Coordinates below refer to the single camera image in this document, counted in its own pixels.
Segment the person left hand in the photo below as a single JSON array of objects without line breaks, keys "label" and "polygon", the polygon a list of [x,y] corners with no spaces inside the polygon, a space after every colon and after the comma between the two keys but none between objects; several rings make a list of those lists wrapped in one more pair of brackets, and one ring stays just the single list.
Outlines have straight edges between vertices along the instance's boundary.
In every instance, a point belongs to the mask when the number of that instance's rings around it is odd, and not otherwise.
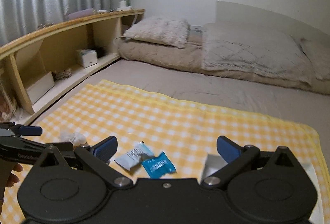
[{"label": "person left hand", "polygon": [[4,193],[6,188],[12,188],[20,182],[19,177],[13,172],[22,172],[23,167],[16,162],[1,159],[1,212],[4,204]]}]

